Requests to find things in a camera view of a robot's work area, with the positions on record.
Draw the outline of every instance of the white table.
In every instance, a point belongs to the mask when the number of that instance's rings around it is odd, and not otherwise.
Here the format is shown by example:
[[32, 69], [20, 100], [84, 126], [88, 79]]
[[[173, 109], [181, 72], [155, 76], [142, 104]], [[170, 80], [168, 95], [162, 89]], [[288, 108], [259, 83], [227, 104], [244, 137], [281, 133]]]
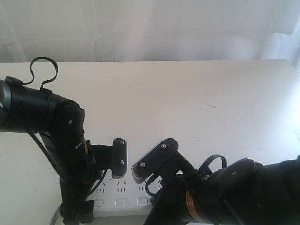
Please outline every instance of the white table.
[[[54, 73], [50, 63], [33, 69], [34, 88]], [[29, 63], [1, 63], [0, 74], [27, 81]], [[300, 154], [300, 76], [286, 60], [59, 63], [46, 87], [85, 109], [93, 144], [125, 138], [129, 168], [168, 137], [195, 167], [214, 153], [263, 164]], [[0, 141], [0, 224], [48, 224], [61, 202], [58, 176], [27, 134], [1, 133]]]

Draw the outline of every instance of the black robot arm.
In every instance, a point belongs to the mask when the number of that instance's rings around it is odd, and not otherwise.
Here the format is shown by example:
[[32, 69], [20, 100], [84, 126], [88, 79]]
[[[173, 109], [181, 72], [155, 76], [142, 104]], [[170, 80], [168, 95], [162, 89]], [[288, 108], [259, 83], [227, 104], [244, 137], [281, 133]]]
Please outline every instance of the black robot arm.
[[[196, 170], [177, 148], [166, 139], [132, 167], [136, 182], [145, 181], [152, 195], [145, 225], [300, 223], [300, 156], [265, 166], [245, 158], [227, 166], [223, 156], [213, 155]], [[222, 169], [213, 173], [209, 165], [216, 158]], [[158, 176], [162, 188], [151, 193], [148, 185]]]
[[[32, 63], [38, 59], [49, 60], [57, 76], [55, 61], [38, 57]], [[84, 110], [75, 101], [43, 87], [55, 77], [43, 82], [40, 90], [25, 87], [28, 83], [13, 77], [0, 80], [0, 131], [27, 132], [35, 138], [60, 176], [60, 213], [64, 224], [77, 225], [92, 221], [94, 202], [86, 199], [95, 189], [92, 189], [95, 181], [101, 181], [108, 169], [112, 170], [113, 178], [125, 175], [127, 143], [120, 138], [115, 139], [112, 146], [92, 145], [86, 141]], [[40, 134], [45, 147], [33, 133]]]

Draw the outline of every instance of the power strip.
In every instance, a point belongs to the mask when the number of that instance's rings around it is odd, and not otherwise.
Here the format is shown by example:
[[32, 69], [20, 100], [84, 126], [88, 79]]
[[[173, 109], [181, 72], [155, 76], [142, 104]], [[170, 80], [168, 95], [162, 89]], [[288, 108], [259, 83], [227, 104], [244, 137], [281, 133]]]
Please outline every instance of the power strip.
[[[160, 178], [149, 185], [154, 193], [160, 188]], [[104, 179], [87, 200], [95, 200], [94, 217], [147, 215], [152, 208], [145, 182], [136, 184], [133, 178]]]

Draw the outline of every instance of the white curtain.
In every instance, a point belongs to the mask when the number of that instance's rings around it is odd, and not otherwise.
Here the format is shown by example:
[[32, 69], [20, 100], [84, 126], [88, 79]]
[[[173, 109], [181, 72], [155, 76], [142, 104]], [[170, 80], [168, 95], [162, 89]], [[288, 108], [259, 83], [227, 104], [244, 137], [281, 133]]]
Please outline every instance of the white curtain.
[[288, 59], [300, 0], [0, 0], [0, 62]]

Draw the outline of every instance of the grey cable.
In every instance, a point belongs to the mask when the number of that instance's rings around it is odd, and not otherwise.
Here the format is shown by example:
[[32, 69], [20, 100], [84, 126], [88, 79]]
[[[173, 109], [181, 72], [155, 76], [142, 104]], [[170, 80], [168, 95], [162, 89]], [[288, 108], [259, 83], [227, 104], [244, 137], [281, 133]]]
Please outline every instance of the grey cable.
[[51, 218], [51, 221], [50, 221], [49, 225], [55, 225], [56, 220], [57, 220], [57, 218], [59, 216], [59, 213], [60, 213], [60, 206], [61, 206], [61, 204], [57, 207], [57, 209], [53, 213], [53, 216]]

